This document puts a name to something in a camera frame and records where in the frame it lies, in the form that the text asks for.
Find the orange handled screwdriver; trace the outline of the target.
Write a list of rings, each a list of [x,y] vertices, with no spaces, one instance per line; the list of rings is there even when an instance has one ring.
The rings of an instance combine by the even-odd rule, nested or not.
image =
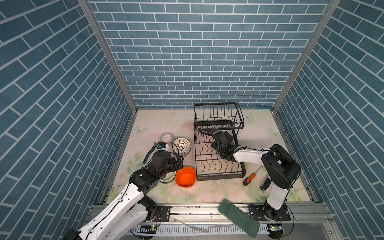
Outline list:
[[[251,175],[249,175],[248,177],[246,177],[243,181],[243,185],[244,186],[248,186],[252,180],[256,177],[256,173],[261,169],[262,167],[259,167],[258,169],[256,169]]]

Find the dark green rectangular tray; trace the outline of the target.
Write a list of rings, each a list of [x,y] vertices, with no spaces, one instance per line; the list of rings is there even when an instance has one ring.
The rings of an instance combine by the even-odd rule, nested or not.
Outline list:
[[[218,211],[229,219],[233,224],[247,233],[250,237],[255,238],[259,232],[260,223],[236,207],[227,199],[224,199]]]

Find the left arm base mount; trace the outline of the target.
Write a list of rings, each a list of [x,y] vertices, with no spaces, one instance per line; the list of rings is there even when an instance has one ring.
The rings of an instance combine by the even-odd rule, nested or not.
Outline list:
[[[151,210],[148,213],[144,222],[169,222],[171,215],[171,206],[157,206],[156,210]]]

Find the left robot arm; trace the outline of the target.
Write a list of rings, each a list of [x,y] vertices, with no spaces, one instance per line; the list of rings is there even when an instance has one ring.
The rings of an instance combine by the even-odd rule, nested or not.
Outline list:
[[[155,152],[144,167],[95,218],[79,230],[70,229],[64,240],[119,240],[137,224],[152,220],[157,203],[147,196],[166,174],[184,167],[184,157],[166,150]]]

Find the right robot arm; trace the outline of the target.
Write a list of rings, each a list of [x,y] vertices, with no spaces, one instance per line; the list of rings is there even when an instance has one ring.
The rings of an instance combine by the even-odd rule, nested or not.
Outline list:
[[[265,167],[271,179],[271,191],[265,201],[265,212],[277,213],[286,203],[293,184],[299,178],[300,164],[280,145],[269,149],[241,147],[232,143],[232,136],[226,131],[203,131],[200,133],[213,139],[212,148],[224,160],[239,163],[251,163]]]

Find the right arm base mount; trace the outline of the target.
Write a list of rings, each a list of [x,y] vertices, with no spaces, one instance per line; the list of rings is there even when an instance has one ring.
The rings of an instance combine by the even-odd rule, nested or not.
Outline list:
[[[248,205],[248,209],[250,216],[257,221],[291,221],[290,212],[286,205],[283,205],[279,210],[275,210],[267,205]]]

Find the orange plastic bowl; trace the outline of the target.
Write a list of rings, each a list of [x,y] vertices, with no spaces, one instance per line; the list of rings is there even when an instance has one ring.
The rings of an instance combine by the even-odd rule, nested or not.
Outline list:
[[[197,179],[196,170],[192,167],[183,167],[176,171],[175,182],[179,187],[192,187]]]

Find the black and white marker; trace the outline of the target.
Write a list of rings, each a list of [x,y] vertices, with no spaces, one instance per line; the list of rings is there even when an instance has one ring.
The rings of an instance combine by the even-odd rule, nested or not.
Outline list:
[[[272,180],[270,178],[266,178],[264,180],[264,182],[262,183],[262,185],[260,186],[260,190],[262,192],[266,191],[270,187],[271,182],[272,182]]]

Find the cream bowl striped outside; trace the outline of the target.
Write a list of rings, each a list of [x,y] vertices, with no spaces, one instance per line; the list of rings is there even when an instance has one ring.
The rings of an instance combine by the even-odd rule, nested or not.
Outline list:
[[[175,179],[177,172],[169,172],[167,173],[162,179],[160,179],[160,183],[162,184],[168,184],[172,182]]]

